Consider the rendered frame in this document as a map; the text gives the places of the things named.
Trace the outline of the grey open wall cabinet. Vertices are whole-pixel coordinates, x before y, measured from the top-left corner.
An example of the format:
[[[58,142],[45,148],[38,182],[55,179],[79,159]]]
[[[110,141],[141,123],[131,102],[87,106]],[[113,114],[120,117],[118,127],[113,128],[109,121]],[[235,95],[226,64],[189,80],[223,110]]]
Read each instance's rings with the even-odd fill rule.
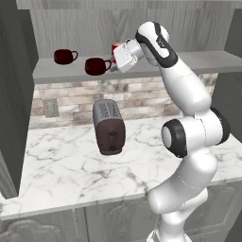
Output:
[[[242,71],[242,59],[225,50],[229,29],[242,1],[213,0],[17,0],[30,11],[39,60],[37,84],[90,80],[84,71],[90,57],[107,59],[112,44],[135,36],[153,21],[169,33],[169,43],[197,74]],[[54,62],[54,52],[78,52],[70,64]]]

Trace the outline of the dark red mug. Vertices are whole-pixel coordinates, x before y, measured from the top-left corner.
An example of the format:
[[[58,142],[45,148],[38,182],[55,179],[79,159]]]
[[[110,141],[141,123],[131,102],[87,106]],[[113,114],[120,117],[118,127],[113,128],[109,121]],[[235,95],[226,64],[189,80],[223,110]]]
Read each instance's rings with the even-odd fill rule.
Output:
[[[100,76],[105,74],[112,66],[110,60],[101,58],[89,58],[85,61],[85,72],[90,76]]]
[[[54,62],[60,65],[70,64],[78,58],[78,52],[69,49],[58,49],[54,52]]]

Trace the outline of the grey wall outlet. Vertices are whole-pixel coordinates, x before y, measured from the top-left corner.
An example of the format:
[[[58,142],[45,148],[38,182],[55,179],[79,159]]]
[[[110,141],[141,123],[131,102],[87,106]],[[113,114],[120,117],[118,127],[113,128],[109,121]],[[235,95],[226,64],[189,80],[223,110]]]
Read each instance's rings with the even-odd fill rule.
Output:
[[[56,98],[43,100],[44,115],[46,118],[59,117],[59,108]]]

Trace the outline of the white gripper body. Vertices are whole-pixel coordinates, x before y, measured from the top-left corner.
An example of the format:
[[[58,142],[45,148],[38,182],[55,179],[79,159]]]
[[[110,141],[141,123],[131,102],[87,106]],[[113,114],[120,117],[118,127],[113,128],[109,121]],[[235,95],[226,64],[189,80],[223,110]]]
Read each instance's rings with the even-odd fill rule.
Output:
[[[140,59],[140,45],[135,40],[128,40],[113,50],[117,69],[128,72]]]

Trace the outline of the grey base cabinet door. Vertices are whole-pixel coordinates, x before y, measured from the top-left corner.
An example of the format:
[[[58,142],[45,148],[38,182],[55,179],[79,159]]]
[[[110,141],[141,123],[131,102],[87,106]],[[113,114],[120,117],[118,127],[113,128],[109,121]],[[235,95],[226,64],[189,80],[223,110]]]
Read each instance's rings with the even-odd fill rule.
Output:
[[[0,242],[79,242],[71,211],[5,220]]]
[[[159,216],[142,198],[87,207],[86,219],[90,242],[146,242]]]
[[[225,242],[242,210],[242,181],[210,186],[209,197],[184,226],[192,242]]]

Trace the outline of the grey wall cabinet door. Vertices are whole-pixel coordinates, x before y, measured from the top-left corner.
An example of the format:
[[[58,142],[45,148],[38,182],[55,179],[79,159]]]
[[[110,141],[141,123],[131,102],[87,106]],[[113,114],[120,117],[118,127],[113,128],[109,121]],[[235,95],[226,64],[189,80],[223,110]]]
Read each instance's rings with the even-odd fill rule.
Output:
[[[225,50],[242,59],[242,9],[236,9]],[[217,76],[212,106],[228,120],[232,135],[242,143],[242,72]]]
[[[0,0],[0,193],[19,196],[39,60],[30,11]]]

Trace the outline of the silver and brown toaster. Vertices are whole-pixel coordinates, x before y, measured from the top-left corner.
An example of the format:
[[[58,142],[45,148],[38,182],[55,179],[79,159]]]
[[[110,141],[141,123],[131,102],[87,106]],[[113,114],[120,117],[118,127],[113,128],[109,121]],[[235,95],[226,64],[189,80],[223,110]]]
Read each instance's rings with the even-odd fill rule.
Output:
[[[97,100],[93,105],[93,122],[100,153],[121,153],[126,142],[126,127],[116,102],[112,99]]]

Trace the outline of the bright red mug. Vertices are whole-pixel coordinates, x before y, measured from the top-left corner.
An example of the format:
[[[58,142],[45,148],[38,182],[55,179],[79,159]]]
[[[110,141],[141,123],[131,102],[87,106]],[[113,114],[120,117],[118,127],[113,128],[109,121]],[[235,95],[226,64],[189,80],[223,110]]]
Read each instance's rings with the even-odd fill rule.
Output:
[[[122,43],[113,43],[112,44],[112,63],[116,63],[115,57],[114,57],[114,49],[117,48],[119,45],[121,45]]]

